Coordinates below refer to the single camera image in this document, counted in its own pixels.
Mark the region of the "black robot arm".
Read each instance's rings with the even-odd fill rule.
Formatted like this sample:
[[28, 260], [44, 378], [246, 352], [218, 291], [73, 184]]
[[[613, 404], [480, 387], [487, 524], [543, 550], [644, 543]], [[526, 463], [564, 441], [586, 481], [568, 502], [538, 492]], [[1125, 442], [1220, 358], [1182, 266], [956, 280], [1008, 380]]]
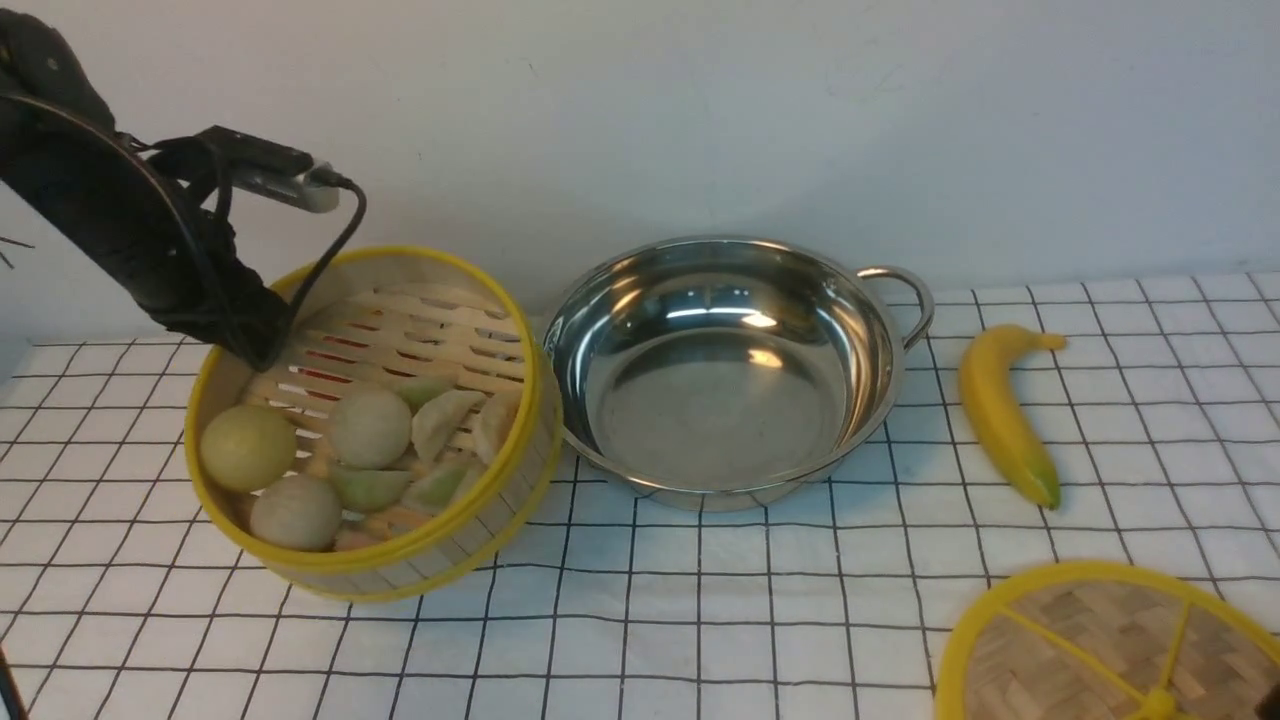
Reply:
[[3, 183], [154, 322], [269, 366], [289, 306], [238, 259], [230, 168], [197, 136], [141, 151], [64, 36], [3, 12]]

